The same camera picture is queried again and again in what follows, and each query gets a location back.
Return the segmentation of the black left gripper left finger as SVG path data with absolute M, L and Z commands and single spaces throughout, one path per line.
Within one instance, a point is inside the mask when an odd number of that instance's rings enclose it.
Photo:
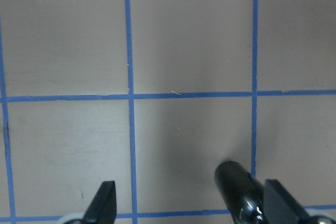
M 115 181 L 102 182 L 83 216 L 83 223 L 113 224 L 117 217 Z

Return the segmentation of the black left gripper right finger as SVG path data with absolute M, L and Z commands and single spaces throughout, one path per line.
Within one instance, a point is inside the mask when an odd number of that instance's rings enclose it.
M 263 211 L 269 223 L 306 223 L 311 218 L 276 179 L 265 180 Z

